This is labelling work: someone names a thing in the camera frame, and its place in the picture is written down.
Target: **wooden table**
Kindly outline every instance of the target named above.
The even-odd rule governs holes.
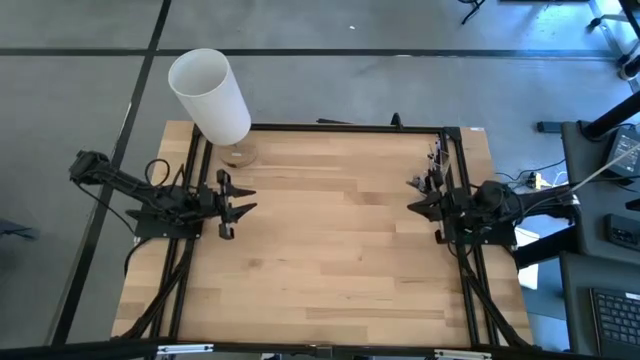
[[[192,126],[167,122],[158,157],[172,169],[186,159]],[[479,184],[493,176],[485,133],[461,131],[470,181]],[[425,169],[435,135],[252,131],[248,141],[259,152],[252,165],[229,169],[214,148],[208,178],[225,168],[234,185],[257,191],[234,205],[258,206],[235,226],[233,241],[218,238],[218,219],[205,223],[180,340],[469,346],[457,261],[436,244],[438,224],[406,208],[421,196],[405,182]],[[165,171],[158,166],[154,180]],[[114,335],[155,296],[166,250],[158,239],[133,256]],[[513,260],[500,247],[484,252],[494,301],[531,341]],[[477,301],[476,313],[486,341]]]

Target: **keyboard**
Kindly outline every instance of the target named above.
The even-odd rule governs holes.
[[[640,295],[590,289],[601,356],[637,358],[640,351]]]
[[[605,216],[605,234],[616,245],[640,251],[640,221],[609,214]]]

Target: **concrete floor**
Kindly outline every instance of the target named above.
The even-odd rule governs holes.
[[[146,48],[160,5],[3,1],[0,49]],[[451,0],[181,0],[172,4],[159,46],[609,50],[600,30],[584,30],[593,17],[587,4],[488,0],[461,27],[469,10]],[[628,29],[620,31],[626,44]],[[188,119],[166,83],[174,59],[157,57],[151,68],[122,165],[132,174],[141,176],[154,158],[166,120]],[[0,217],[41,231],[36,242],[0,239],[0,348],[46,341],[93,207],[68,182],[68,166],[78,149],[111,152],[142,60],[0,56]],[[510,174],[563,157],[559,136],[536,133],[535,122],[594,119],[631,94],[615,65],[596,58],[237,56],[230,62],[254,122],[324,117],[388,124],[399,112],[405,124],[484,127],[496,169]],[[561,170],[548,170],[546,178]],[[136,204],[114,196],[112,206],[124,211]],[[525,225],[539,233],[559,226]],[[70,341],[109,337],[130,246],[131,235],[109,214]]]

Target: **wooden plank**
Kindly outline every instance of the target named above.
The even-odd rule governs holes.
[[[190,122],[167,122],[158,156],[172,172],[186,157],[191,129]],[[474,179],[487,174],[482,167],[491,161],[481,135],[465,140],[474,152],[467,157]],[[235,226],[233,241],[218,238],[217,219],[205,223],[179,338],[468,346],[456,260],[435,243],[438,224],[406,209],[420,195],[405,182],[425,169],[435,140],[423,134],[258,131],[247,138],[258,158],[242,169],[225,167],[214,149],[208,178],[225,168],[236,186],[258,191],[234,205],[258,206]],[[164,171],[154,169],[154,181]],[[114,335],[152,300],[165,252],[166,241],[155,240],[132,258]],[[491,251],[486,257],[497,262],[487,264],[496,302],[525,331],[512,261]],[[163,334],[167,327],[165,321]]]

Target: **wooden tabletop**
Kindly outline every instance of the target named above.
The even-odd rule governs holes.
[[[186,159],[192,127],[167,122],[158,157],[172,169]],[[462,134],[470,180],[479,184],[493,176],[485,133]],[[234,185],[257,191],[234,205],[258,206],[235,226],[232,241],[218,238],[219,219],[205,223],[180,340],[469,345],[457,262],[436,244],[438,224],[406,208],[421,196],[405,182],[426,168],[435,135],[252,131],[246,141],[258,149],[253,164],[230,169],[214,148],[208,178],[225,168]],[[158,166],[154,179],[165,171]],[[502,248],[483,249],[493,299],[531,341],[513,260]],[[167,240],[157,239],[133,256],[114,335],[128,330],[155,296],[166,250]]]

